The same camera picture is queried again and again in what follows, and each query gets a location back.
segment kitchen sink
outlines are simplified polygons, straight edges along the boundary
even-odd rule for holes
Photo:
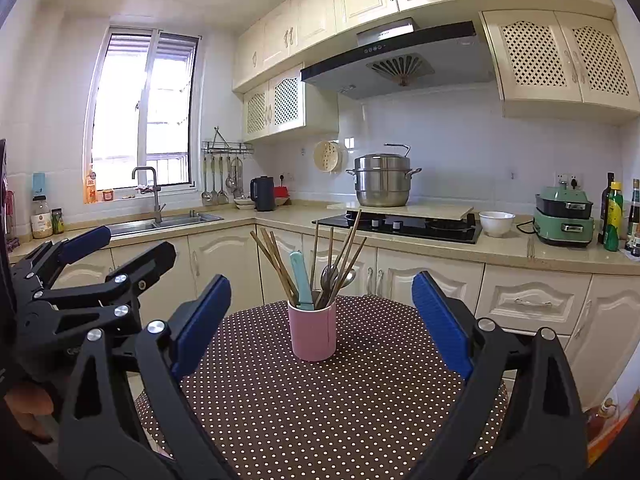
[[[171,227],[181,227],[185,225],[203,224],[206,222],[217,222],[222,220],[220,216],[213,216],[206,213],[191,212],[188,215],[170,216],[161,222],[155,220],[139,220],[137,222],[123,222],[122,224],[107,225],[111,231],[111,237],[128,235],[132,233],[144,233],[147,231],[157,231],[158,229],[168,229]]]

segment black glass cooktop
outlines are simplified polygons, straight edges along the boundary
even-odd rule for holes
[[[357,211],[347,211],[344,215],[322,218],[314,223],[329,227],[349,228],[353,225],[357,213]],[[363,212],[358,224],[358,231],[445,240],[463,244],[475,244],[481,230],[480,222],[476,220],[473,213],[469,213],[463,220],[443,220]]]

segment brown tablecloth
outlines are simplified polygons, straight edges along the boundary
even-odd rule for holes
[[[452,408],[449,372],[417,310],[376,296],[338,298],[337,351],[291,351],[286,302],[227,317],[181,386],[218,449],[246,479],[377,479],[406,475]],[[142,425],[170,453],[146,395]],[[475,453],[491,449],[504,387]]]

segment black kettle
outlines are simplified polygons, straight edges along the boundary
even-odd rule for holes
[[[276,199],[273,192],[273,177],[259,176],[249,184],[249,196],[255,202],[256,211],[273,211]]]

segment cutting board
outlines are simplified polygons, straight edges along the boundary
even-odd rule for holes
[[[327,206],[327,209],[340,209],[346,211],[357,211],[358,209],[362,209],[363,213],[460,220],[465,218],[467,213],[471,212],[473,206],[443,204],[438,202],[409,202],[407,205],[402,207],[368,207],[361,206],[357,200],[354,200],[353,202],[331,204]]]

